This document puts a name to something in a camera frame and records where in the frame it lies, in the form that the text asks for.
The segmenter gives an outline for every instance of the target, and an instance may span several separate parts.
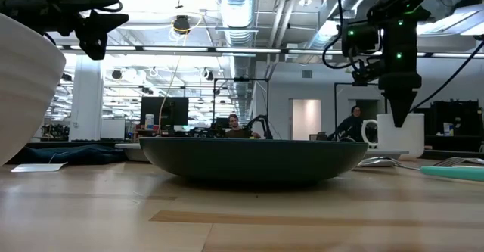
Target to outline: white mug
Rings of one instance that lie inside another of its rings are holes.
[[[377,115],[376,120],[364,120],[361,127],[361,136],[370,146],[387,151],[408,151],[400,158],[413,160],[424,153],[424,115],[408,114],[402,128],[395,127],[392,114]],[[378,125],[378,143],[368,141],[365,134],[366,125],[375,123]]]

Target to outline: woman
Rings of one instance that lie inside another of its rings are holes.
[[[357,142],[363,142],[361,136],[361,126],[363,119],[361,116],[361,108],[354,106],[351,108],[351,116],[347,117],[337,128],[337,134],[340,138],[350,137]]]

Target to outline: teal object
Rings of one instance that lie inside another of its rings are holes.
[[[484,182],[484,167],[439,167],[422,166],[420,171],[428,176],[441,176]]]

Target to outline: computer monitor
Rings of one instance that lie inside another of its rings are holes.
[[[159,125],[158,118],[164,97],[143,97],[141,99],[141,124],[146,114],[154,115],[154,125]],[[162,126],[188,125],[188,98],[166,98],[161,111]]]
[[[218,117],[216,120],[215,120],[215,125],[220,127],[220,128],[223,128],[223,129],[228,129],[230,128],[229,124],[228,124],[228,118],[226,117]]]

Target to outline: mug handle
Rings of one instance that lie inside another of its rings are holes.
[[[368,141],[368,138],[366,137],[366,125],[368,125],[369,123],[374,123],[378,126],[378,122],[376,120],[363,120],[363,126],[361,126],[361,136],[363,138],[363,141],[368,143],[368,145],[370,145],[371,147],[377,147],[378,146],[378,143],[373,143],[373,142],[370,142]]]

